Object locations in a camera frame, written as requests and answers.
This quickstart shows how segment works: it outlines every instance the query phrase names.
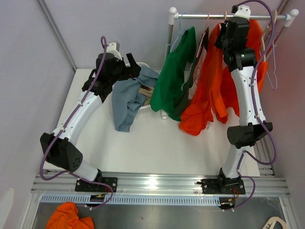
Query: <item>mounting plate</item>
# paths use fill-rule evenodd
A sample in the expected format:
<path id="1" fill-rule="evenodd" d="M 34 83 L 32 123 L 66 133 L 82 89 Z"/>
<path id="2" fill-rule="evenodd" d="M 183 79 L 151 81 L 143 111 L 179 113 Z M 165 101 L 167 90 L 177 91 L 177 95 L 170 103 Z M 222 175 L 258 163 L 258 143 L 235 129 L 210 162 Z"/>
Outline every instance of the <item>mounting plate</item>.
<path id="1" fill-rule="evenodd" d="M 113 192 L 116 192 L 116 188 L 118 186 L 118 178 L 117 177 L 103 177 L 101 183 L 105 183 L 112 187 Z M 77 180 L 75 185 L 76 192 L 109 192 L 108 188 L 102 185 L 94 185 L 87 183 L 83 180 Z"/>
<path id="2" fill-rule="evenodd" d="M 238 184 L 223 186 L 221 190 L 219 189 L 217 179 L 202 179 L 201 185 L 202 185 L 203 194 L 228 194 L 228 195 L 232 194 L 233 195 L 233 193 L 234 193 L 233 188 L 236 188 L 240 195 L 246 194 L 246 191 L 244 188 L 244 182 L 241 179 L 239 180 Z"/>

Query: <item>white tabletop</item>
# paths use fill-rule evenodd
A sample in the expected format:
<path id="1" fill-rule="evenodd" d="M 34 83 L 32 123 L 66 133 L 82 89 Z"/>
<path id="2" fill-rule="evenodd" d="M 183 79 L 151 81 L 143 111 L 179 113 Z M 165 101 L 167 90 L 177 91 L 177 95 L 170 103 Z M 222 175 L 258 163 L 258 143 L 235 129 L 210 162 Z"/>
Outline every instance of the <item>white tabletop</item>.
<path id="1" fill-rule="evenodd" d="M 59 119 L 67 117 L 77 102 L 81 88 L 91 69 L 78 69 Z M 178 127 L 170 118 L 161 119 L 160 112 L 139 113 L 129 133 L 114 129 L 111 94 L 92 115 L 84 127 L 76 147 L 84 159 L 101 171 L 153 174 L 218 175 L 225 163 L 229 142 L 226 130 L 238 125 L 238 117 L 228 110 L 227 124 L 217 121 L 198 136 L 192 136 Z M 245 157 L 242 174 L 259 177 L 257 163 Z M 45 169 L 58 169 L 45 163 Z"/>

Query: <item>metal clothing rack pole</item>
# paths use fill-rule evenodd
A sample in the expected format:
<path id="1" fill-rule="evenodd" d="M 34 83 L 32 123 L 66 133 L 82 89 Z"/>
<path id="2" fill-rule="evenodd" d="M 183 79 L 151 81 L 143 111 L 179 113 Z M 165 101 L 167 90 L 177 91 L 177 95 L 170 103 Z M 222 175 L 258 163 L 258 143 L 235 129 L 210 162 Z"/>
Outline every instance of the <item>metal clothing rack pole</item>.
<path id="1" fill-rule="evenodd" d="M 176 19 L 179 19 L 181 17 L 182 19 L 207 19 L 207 18 L 209 18 L 209 20 L 211 20 L 211 19 L 225 20 L 225 19 L 233 17 L 233 15 L 225 15 L 225 14 L 183 14 L 182 15 L 177 12 L 177 9 L 175 7 L 171 7 L 169 9 L 169 12 L 170 12 L 169 20 L 168 20 L 169 31 L 168 31 L 168 42 L 166 44 L 166 57 L 171 49 L 173 25 L 174 25 L 174 21 Z M 279 32 L 279 34 L 274 42 L 275 44 L 277 44 L 280 41 L 282 36 L 287 31 L 287 28 L 290 27 L 290 25 L 292 24 L 292 22 L 294 21 L 295 17 L 298 14 L 299 14 L 299 11 L 297 9 L 294 9 L 294 10 L 291 10 L 287 14 L 281 14 L 281 15 L 277 16 L 278 21 L 285 21 L 285 22 L 284 22 L 284 26 L 282 27 L 281 31 Z M 270 16 L 269 15 L 251 15 L 250 19 L 252 19 L 252 20 L 270 20 Z M 269 50 L 267 57 L 269 57 L 271 55 L 271 52 L 272 52 L 272 50 Z"/>
<path id="2" fill-rule="evenodd" d="M 70 67 L 72 68 L 72 70 L 74 71 L 74 73 L 76 72 L 76 64 L 74 62 L 74 59 L 72 58 L 72 55 L 68 49 L 67 44 L 65 43 L 64 39 L 62 38 L 62 35 L 59 31 L 59 29 L 56 26 L 56 23 L 50 13 L 50 10 L 48 9 L 46 3 L 44 0 L 36 0 L 37 5 L 39 7 L 39 9 L 41 10 L 43 16 L 45 17 L 52 33 L 54 34 L 54 37 L 60 47 L 60 49 L 62 50 L 63 55 L 65 56 L 65 58 L 67 59 Z"/>

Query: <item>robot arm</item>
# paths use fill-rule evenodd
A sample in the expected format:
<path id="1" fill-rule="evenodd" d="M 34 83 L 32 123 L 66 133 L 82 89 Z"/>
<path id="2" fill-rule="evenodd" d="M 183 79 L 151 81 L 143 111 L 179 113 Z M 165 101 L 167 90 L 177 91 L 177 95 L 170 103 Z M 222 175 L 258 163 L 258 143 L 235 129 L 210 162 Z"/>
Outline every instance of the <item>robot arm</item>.
<path id="1" fill-rule="evenodd" d="M 91 72 L 89 79 L 82 87 L 81 95 L 68 117 L 58 125 L 52 134 L 44 133 L 40 139 L 43 152 L 46 153 L 47 148 L 55 136 L 63 131 L 51 147 L 50 152 L 48 152 L 46 161 L 88 181 L 94 181 L 100 174 L 100 171 L 87 163 L 83 159 L 82 153 L 75 147 L 78 137 L 92 114 L 102 105 L 107 96 L 111 93 L 112 86 L 115 82 L 127 80 L 130 77 L 137 77 L 141 70 L 140 66 L 134 61 L 131 53 L 127 54 L 130 67 L 126 67 L 124 60 L 119 53 L 119 44 L 117 42 L 112 42 L 107 45 L 107 52 L 105 55 L 100 74 L 98 76 L 95 75 L 96 69 L 98 69 L 101 64 L 103 54 L 100 54 L 97 58 L 97 68 Z M 82 102 L 84 95 L 87 93 L 95 77 L 97 77 L 97 79 L 93 87 Z"/>
<path id="2" fill-rule="evenodd" d="M 233 7 L 234 16 L 221 24 L 221 29 L 215 46 L 223 50 L 224 62 L 228 65 L 233 78 L 240 110 L 238 126 L 231 126 L 227 130 L 230 149 L 224 166 L 220 169 L 217 179 L 202 179 L 204 194 L 233 194 L 237 189 L 239 194 L 245 194 L 244 184 L 237 171 L 243 153 L 249 151 L 256 141 L 266 135 L 266 131 L 258 122 L 259 117 L 266 128 L 271 131 L 272 123 L 267 123 L 262 111 L 257 88 L 257 65 L 255 51 L 247 48 L 247 36 L 250 29 L 249 18 L 251 11 L 248 6 Z M 232 206 L 221 206 L 222 209 Z"/>

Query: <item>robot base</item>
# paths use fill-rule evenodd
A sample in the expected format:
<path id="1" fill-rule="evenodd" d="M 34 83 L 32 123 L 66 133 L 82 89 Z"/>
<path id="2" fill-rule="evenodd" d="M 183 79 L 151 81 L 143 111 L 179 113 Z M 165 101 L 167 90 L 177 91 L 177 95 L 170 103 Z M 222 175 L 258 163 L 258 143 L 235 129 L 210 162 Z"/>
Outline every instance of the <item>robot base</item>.
<path id="1" fill-rule="evenodd" d="M 104 183 L 112 187 L 113 192 L 116 192 L 116 188 L 118 186 L 118 178 L 117 177 L 102 177 L 102 172 L 99 171 L 98 175 L 96 176 L 95 182 Z M 76 192 L 110 192 L 107 187 L 103 185 L 95 185 L 91 183 L 87 183 L 83 180 L 76 181 L 75 185 Z"/>
<path id="2" fill-rule="evenodd" d="M 201 185 L 203 194 L 226 194 L 233 195 L 234 188 L 236 188 L 239 195 L 246 194 L 244 182 L 240 177 L 226 178 L 223 174 L 222 168 L 220 169 L 217 179 L 202 179 L 197 182 Z"/>

